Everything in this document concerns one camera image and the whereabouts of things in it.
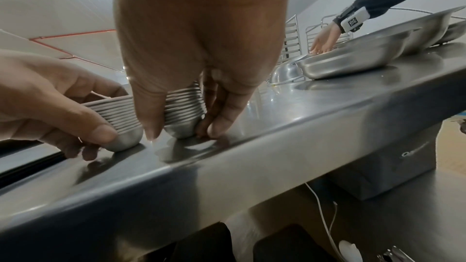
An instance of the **hand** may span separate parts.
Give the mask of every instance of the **hand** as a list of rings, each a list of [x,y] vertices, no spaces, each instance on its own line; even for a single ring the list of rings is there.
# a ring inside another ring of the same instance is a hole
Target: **hand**
[[[0,140],[39,140],[66,157],[93,160],[117,132],[80,103],[126,95],[124,88],[81,67],[49,57],[0,50]]]
[[[340,27],[336,23],[331,22],[317,34],[310,48],[311,53],[319,54],[331,51],[340,35]]]
[[[168,91],[203,72],[208,112],[197,134],[218,138],[275,66],[287,0],[116,0],[121,52],[148,139],[164,126]]]

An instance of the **ceiling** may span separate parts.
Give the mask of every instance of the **ceiling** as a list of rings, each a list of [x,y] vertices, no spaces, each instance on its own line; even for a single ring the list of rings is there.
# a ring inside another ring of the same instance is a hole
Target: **ceiling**
[[[314,1],[290,0],[288,13]],[[0,0],[0,48],[74,58],[69,61],[127,83],[114,28],[112,0]]]

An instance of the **qr code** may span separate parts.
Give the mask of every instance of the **qr code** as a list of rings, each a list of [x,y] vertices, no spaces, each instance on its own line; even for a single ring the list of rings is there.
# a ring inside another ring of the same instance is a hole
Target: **qr code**
[[[352,18],[351,20],[348,21],[348,24],[350,27],[354,26],[354,25],[357,25],[358,24],[358,20],[356,20],[356,18]]]

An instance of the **stack of bowls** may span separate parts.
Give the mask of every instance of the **stack of bowls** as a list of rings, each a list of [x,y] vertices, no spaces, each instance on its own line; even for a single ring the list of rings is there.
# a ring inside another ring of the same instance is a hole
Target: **stack of bowls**
[[[194,128],[206,113],[204,99],[198,82],[189,87],[171,91],[166,96],[165,131],[183,139],[195,134]]]
[[[118,137],[103,148],[117,152],[134,147],[141,141],[144,129],[136,118],[133,96],[106,98],[83,105],[101,115],[118,132]]]

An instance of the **stainless steel counter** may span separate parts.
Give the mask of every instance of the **stainless steel counter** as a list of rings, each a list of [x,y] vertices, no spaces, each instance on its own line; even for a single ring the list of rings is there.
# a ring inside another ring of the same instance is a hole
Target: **stainless steel counter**
[[[2,257],[127,261],[464,109],[461,43],[358,75],[262,85],[217,141],[164,133],[0,190]]]

